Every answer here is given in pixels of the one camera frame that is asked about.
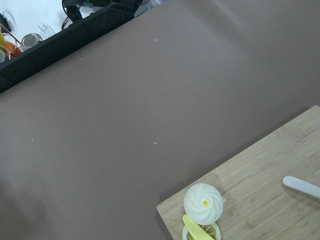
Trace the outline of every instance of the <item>tabletop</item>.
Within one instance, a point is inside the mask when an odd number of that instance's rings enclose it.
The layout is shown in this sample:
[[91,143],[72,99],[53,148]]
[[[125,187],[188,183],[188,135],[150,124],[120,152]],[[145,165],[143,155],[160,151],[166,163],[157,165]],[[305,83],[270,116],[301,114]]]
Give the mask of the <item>tabletop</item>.
[[167,0],[0,94],[0,236],[171,239],[157,204],[320,104],[319,7]]

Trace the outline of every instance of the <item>white plastic utensil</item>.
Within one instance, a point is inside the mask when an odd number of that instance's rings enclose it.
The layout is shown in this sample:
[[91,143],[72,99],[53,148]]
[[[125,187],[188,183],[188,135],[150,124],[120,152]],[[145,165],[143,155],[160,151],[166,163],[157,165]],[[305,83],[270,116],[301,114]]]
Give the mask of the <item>white plastic utensil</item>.
[[289,188],[320,198],[320,187],[315,186],[307,181],[303,181],[293,176],[285,176],[283,178],[283,184]]

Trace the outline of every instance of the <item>cutting board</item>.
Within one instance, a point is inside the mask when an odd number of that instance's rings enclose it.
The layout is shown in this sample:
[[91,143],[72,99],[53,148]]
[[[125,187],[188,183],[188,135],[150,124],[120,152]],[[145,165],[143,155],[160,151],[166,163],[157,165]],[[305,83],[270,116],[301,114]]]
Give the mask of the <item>cutting board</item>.
[[182,239],[183,198],[207,183],[226,199],[222,240],[319,240],[320,199],[283,185],[294,176],[320,186],[320,107],[314,106],[157,206]]

